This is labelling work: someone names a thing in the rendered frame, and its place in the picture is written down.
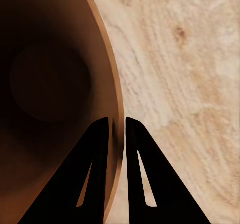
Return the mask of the trash can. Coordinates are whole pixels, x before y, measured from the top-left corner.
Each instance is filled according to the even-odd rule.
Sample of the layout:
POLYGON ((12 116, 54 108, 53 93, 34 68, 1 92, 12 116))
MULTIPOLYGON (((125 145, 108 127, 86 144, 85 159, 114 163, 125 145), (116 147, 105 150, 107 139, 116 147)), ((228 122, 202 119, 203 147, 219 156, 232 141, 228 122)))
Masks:
POLYGON ((120 181, 126 126, 98 7, 94 0, 0 0, 0 224, 20 222, 89 126, 105 117, 103 224, 120 181))

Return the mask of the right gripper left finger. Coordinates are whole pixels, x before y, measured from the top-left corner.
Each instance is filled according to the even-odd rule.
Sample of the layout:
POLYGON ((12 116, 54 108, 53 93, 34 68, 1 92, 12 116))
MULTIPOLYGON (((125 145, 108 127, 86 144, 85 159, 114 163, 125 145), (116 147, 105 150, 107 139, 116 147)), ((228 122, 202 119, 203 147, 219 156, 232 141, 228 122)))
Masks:
POLYGON ((108 148, 104 117, 88 127, 18 224, 104 224, 108 148), (76 207, 90 166, 83 205, 76 207))

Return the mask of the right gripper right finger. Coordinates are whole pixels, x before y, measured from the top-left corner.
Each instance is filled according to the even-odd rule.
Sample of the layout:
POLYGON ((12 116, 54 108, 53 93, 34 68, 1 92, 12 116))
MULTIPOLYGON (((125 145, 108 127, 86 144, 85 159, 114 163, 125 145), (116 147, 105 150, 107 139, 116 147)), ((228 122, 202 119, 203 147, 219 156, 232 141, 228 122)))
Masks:
POLYGON ((129 224, 211 224, 144 124, 125 121, 129 224), (146 204, 138 151, 157 207, 146 204))

